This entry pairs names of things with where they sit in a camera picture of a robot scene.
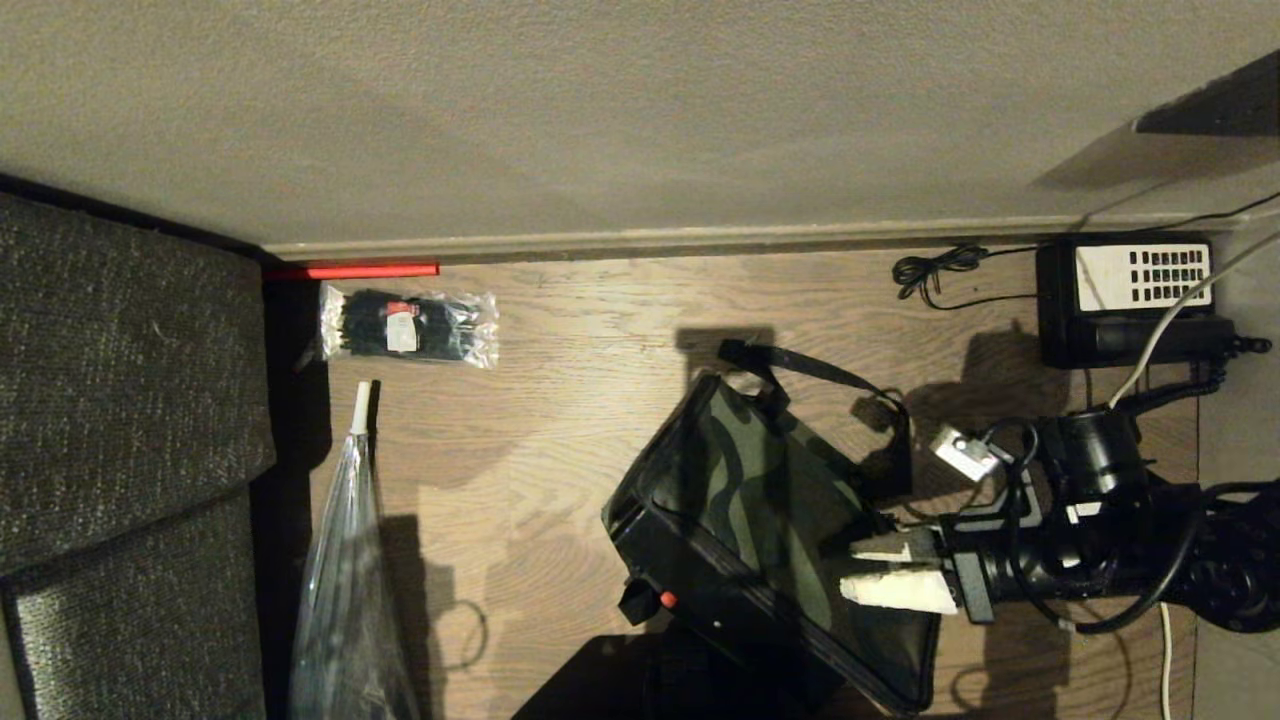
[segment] white cap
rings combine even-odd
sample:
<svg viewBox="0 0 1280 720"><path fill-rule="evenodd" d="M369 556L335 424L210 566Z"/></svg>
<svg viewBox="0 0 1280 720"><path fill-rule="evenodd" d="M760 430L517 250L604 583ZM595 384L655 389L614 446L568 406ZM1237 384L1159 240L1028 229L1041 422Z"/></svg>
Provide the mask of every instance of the white cap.
<svg viewBox="0 0 1280 720"><path fill-rule="evenodd" d="M369 434L369 392L372 388L372 383L369 380L360 380L356 386L356 411L351 415L351 434L364 436Z"/></svg>

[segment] baseboard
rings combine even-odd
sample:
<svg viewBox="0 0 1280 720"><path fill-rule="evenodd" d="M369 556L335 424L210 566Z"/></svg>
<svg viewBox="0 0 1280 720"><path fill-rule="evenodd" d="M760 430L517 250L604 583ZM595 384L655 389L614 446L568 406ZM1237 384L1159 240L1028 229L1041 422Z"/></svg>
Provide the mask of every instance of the baseboard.
<svg viewBox="0 0 1280 720"><path fill-rule="evenodd" d="M268 243L262 250L288 263L357 259L436 259L454 263L509 259L585 259L746 251L804 251L936 245L950 238L989 237L1011 242L1064 232L1114 232L1165 224L1181 214L1120 215L1082 222L1074 215L952 218L826 225L671 228L585 233L424 237ZM1238 220L1197 224L1231 229Z"/></svg>

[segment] dark fabric cushion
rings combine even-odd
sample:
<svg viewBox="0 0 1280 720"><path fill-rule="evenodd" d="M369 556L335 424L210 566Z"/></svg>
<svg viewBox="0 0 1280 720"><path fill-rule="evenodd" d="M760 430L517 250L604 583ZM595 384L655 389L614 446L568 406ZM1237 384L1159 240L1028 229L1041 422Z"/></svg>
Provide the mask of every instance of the dark fabric cushion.
<svg viewBox="0 0 1280 720"><path fill-rule="evenodd" d="M0 195L0 575L273 461L255 263Z"/></svg>
<svg viewBox="0 0 1280 720"><path fill-rule="evenodd" d="M248 491L0 580L31 720L262 717Z"/></svg>

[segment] camouflage bag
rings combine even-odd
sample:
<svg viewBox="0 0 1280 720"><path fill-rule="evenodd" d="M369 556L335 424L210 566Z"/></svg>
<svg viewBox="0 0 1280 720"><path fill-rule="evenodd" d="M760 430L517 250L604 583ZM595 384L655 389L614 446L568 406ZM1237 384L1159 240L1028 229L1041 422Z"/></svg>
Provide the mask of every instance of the camouflage bag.
<svg viewBox="0 0 1280 720"><path fill-rule="evenodd" d="M639 621L664 597L682 623L810 707L845 682L891 712L928 707L938 616L840 596L849 544L891 528L865 505L858 465L786 411L772 368L868 389L896 409L896 482L878 495L909 482L906 410L804 355L730 341L721 356L772 387L746 397L701 377L635 461L604 509L632 578L620 607Z"/></svg>

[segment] white cable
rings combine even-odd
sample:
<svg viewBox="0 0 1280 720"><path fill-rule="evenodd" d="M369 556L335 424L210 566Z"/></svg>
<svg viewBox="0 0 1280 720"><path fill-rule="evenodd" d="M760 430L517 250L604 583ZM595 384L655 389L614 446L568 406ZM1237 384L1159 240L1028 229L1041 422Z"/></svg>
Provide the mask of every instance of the white cable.
<svg viewBox="0 0 1280 720"><path fill-rule="evenodd" d="M1165 637L1165 660L1160 665L1160 715L1164 720L1172 720L1174 712L1169 708L1169 675L1174 669L1174 628L1169 621L1169 605L1160 603L1160 632Z"/></svg>
<svg viewBox="0 0 1280 720"><path fill-rule="evenodd" d="M1147 340L1147 346L1142 348L1142 355L1138 356L1138 364L1134 365L1133 372L1129 373L1129 377L1125 379L1124 384L1120 386L1120 389L1117 389L1115 395L1111 396L1111 400L1107 401L1107 407L1115 407L1116 402L1120 402L1120 398L1124 397L1124 393L1129 392L1129 388L1132 388L1133 384L1138 382L1138 378L1142 375L1142 372L1147 368L1147 363L1151 361L1151 355L1156 350L1156 343L1160 342L1160 336L1165 334L1165 328L1169 327L1169 323L1174 322L1174 316L1178 315L1178 311L1181 310L1184 305L1190 302L1190 300L1197 295L1199 295L1202 291L1208 290L1210 286L1212 286L1217 281L1225 278L1231 270L1236 268L1236 265L1247 260L1249 255L1253 255L1254 252L1262 250L1263 247L1275 242L1276 240L1280 240L1280 232L1271 233L1267 237L1263 237L1262 240L1251 245L1244 252L1240 252L1235 258L1228 260L1226 264L1219 268L1216 273L1202 279L1199 284L1184 292L1183 296L1178 299L1178 302L1174 302L1169 307L1169 310L1165 311L1165 315L1160 318L1160 322L1156 323L1156 329L1152 331L1151 338Z"/></svg>

